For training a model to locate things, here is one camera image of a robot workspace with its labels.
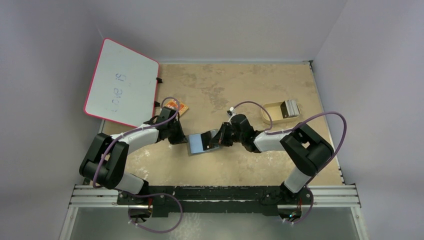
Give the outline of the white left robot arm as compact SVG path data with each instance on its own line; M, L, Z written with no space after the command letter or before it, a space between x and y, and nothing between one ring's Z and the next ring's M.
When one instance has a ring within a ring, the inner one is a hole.
M101 186L129 193L138 205L149 199L149 183L126 171L129 154L145 146L168 140L172 145L187 143L177 110L163 107L159 115L141 126L120 134L97 134L82 160L79 174Z

